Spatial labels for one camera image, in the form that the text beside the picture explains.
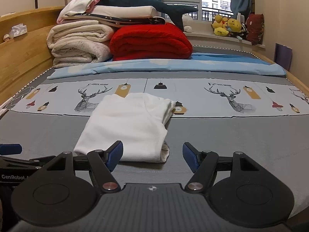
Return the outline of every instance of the deer print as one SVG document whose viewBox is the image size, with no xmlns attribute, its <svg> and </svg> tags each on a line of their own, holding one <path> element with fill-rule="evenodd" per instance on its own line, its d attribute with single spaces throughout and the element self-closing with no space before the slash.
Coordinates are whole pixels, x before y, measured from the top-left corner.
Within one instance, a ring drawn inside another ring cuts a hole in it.
<svg viewBox="0 0 309 232">
<path fill-rule="evenodd" d="M 294 94 L 296 97 L 302 99 L 303 101 L 305 101 L 307 104 L 309 104 L 309 99 L 304 95 L 303 97 L 298 96 L 294 93 L 294 91 L 292 91 L 292 94 Z"/>
<path fill-rule="evenodd" d="M 76 112 L 87 112 L 87 113 L 92 112 L 97 107 L 98 104 L 89 103 L 88 101 L 89 99 L 97 96 L 98 94 L 108 92 L 109 90 L 112 89 L 112 88 L 107 89 L 106 86 L 104 87 L 105 89 L 103 91 L 98 90 L 96 93 L 92 93 L 91 95 L 86 94 L 87 89 L 85 89 L 84 91 L 82 89 L 79 89 L 78 93 L 81 94 L 82 100 L 77 104 L 74 110 Z"/>
<path fill-rule="evenodd" d="M 234 100 L 234 98 L 236 98 L 236 95 L 240 94 L 240 89 L 238 91 L 238 90 L 232 88 L 234 90 L 234 92 L 231 91 L 229 96 L 226 95 L 224 92 L 219 91 L 218 89 L 216 91 L 213 91 L 212 87 L 210 87 L 208 90 L 205 87 L 204 87 L 204 89 L 206 91 L 213 93 L 213 94 L 219 94 L 221 97 L 226 97 L 228 99 L 231 107 L 239 113 L 252 113 L 252 112 L 255 112 L 255 110 L 256 110 L 256 108 L 251 104 L 241 104 L 241 103 L 237 103 Z"/>
</svg>

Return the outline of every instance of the pillowcase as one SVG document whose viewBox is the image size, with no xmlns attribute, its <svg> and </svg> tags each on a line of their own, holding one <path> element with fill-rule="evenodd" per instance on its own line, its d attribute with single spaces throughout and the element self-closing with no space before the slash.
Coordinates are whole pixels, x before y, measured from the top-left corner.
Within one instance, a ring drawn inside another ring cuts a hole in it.
<svg viewBox="0 0 309 232">
<path fill-rule="evenodd" d="M 264 33 L 264 15 L 250 14 L 247 19 L 247 40 L 257 45 Z"/>
</svg>

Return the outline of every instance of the wooden bed frame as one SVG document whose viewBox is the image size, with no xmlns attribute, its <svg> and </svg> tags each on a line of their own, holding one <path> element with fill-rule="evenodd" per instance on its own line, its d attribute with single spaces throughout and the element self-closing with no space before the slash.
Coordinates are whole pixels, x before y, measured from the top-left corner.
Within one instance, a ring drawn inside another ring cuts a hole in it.
<svg viewBox="0 0 309 232">
<path fill-rule="evenodd" d="M 0 18 L 0 105 L 53 66 L 46 38 L 62 9 L 61 6 L 33 9 Z M 20 23 L 27 25 L 28 33 L 4 42 L 3 36 Z M 258 52 L 253 54 L 266 62 L 274 63 Z M 309 97 L 309 88 L 290 72 L 286 73 L 286 78 Z M 290 218 L 288 223 L 293 225 L 308 221 L 308 217 L 309 208 Z"/>
</svg>

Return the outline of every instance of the folded red blanket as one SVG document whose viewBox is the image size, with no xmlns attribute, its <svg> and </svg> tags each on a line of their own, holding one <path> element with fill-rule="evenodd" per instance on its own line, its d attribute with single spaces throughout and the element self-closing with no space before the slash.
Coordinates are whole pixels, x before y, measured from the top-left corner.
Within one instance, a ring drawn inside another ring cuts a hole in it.
<svg viewBox="0 0 309 232">
<path fill-rule="evenodd" d="M 120 28 L 112 37 L 109 48 L 113 60 L 169 58 L 186 59 L 192 44 L 174 24 L 132 25 Z"/>
</svg>

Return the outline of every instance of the circular pad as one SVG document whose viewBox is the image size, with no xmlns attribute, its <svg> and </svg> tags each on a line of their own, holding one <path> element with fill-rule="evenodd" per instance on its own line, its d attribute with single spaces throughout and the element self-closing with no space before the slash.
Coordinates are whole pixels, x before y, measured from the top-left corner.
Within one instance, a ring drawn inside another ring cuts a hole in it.
<svg viewBox="0 0 309 232">
<path fill-rule="evenodd" d="M 12 193 L 12 207 L 24 221 L 59 226 L 80 219 L 94 207 L 96 192 L 87 181 L 55 171 L 43 175 L 30 177 Z"/>
<path fill-rule="evenodd" d="M 294 205 L 292 192 L 275 177 L 261 176 L 243 174 L 217 182 L 209 194 L 214 211 L 229 222 L 250 228 L 287 219 Z"/>
</svg>

